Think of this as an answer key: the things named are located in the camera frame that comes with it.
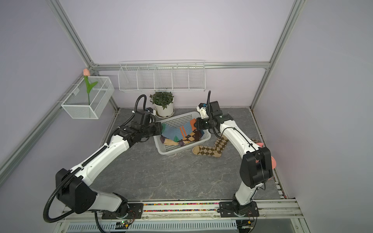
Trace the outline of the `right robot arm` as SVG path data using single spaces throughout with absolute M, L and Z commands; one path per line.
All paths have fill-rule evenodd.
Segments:
M 226 137 L 241 156 L 241 185 L 230 202 L 220 202 L 217 210 L 221 217 L 258 217 L 255 194 L 273 177 L 271 152 L 251 140 L 229 114 L 224 114 L 217 101 L 210 101 L 197 107 L 200 117 L 194 126 L 198 130 L 208 130 L 217 138 Z

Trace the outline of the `dark brown argyle sock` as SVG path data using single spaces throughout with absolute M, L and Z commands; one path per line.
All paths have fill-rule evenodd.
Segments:
M 173 141 L 171 139 L 168 139 L 168 138 L 165 138 L 163 136 L 160 137 L 160 140 L 166 146 L 181 146 L 182 147 L 182 146 L 185 145 L 184 141 L 182 141 L 182 140 L 178 141 L 178 142 L 175 142 L 175 141 Z
M 203 136 L 204 136 L 203 130 L 195 130 L 190 135 L 187 135 L 182 140 L 180 140 L 178 143 L 180 146 L 184 146 L 189 143 L 195 143 L 197 141 L 200 141 Z

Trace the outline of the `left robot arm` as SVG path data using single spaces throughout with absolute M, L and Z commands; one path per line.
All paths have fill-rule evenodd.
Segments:
M 56 173 L 56 188 L 48 198 L 43 210 L 46 223 L 53 223 L 76 213 L 86 211 L 106 211 L 117 218 L 126 218 L 131 210 L 125 197 L 116 193 L 106 193 L 91 189 L 98 175 L 110 165 L 119 155 L 137 143 L 146 142 L 152 136 L 158 136 L 162 124 L 155 120 L 153 109 L 145 106 L 138 110 L 139 101 L 147 101 L 146 95 L 140 95 L 135 103 L 132 116 L 117 127 L 95 153 L 73 168 L 61 169 Z M 51 204 L 58 199 L 70 208 L 58 217 L 49 216 Z

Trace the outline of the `tan argyle sock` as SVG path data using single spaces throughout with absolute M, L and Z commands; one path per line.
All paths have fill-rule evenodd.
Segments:
M 226 148 L 229 140 L 225 137 L 222 136 L 221 138 L 218 138 L 215 141 L 215 144 L 213 147 L 209 146 L 195 146 L 192 149 L 192 153 L 195 155 L 204 155 L 204 156 L 212 156 L 219 158 L 222 156 L 222 152 Z

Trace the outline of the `white plastic perforated basket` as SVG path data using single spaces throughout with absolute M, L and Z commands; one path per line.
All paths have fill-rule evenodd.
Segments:
M 164 129 L 161 135 L 154 137 L 158 152 L 174 154 L 208 141 L 211 138 L 208 130 L 198 130 L 193 126 L 199 117 L 198 112 L 189 112 L 160 121 Z

